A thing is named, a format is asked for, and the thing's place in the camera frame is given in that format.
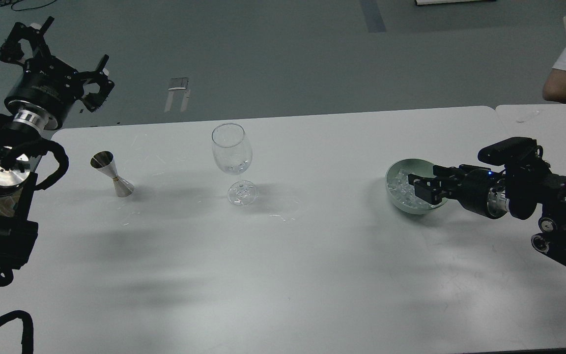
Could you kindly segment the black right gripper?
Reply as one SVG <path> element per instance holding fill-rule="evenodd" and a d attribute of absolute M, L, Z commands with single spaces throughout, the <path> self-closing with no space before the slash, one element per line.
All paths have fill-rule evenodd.
<path fill-rule="evenodd" d="M 407 183 L 414 187 L 418 199 L 437 206 L 456 196 L 465 210 L 489 219 L 500 219 L 508 212 L 503 173 L 470 164 L 458 167 L 434 164 L 432 172 L 434 177 L 407 175 Z"/>

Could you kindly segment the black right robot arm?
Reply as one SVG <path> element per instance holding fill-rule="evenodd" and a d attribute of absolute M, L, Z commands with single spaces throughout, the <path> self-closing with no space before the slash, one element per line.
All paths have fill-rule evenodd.
<path fill-rule="evenodd" d="M 526 220 L 541 208 L 532 247 L 566 267 L 566 176 L 552 173 L 540 157 L 483 161 L 487 167 L 434 165 L 431 177 L 410 174 L 407 181 L 416 197 L 433 206 L 456 200 L 465 210 L 488 219 L 509 214 Z M 495 172 L 489 166 L 503 170 Z"/>

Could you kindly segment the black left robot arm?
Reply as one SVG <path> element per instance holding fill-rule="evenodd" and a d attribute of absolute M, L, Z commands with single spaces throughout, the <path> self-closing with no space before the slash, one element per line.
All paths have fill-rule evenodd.
<path fill-rule="evenodd" d="M 63 62 L 45 41 L 54 22 L 14 24 L 0 47 L 0 61 L 22 68 L 18 82 L 4 99 L 0 114 L 0 287 L 13 282 L 14 271 L 29 261 L 38 238 L 38 224 L 29 219 L 36 191 L 47 190 L 69 169 L 69 157 L 55 141 L 43 137 L 57 131 L 76 102 L 94 112 L 114 88 L 108 77 L 108 56 L 93 70 L 80 71 Z M 0 327 L 20 320 L 21 352 L 34 352 L 34 325 L 26 311 L 0 316 Z"/>

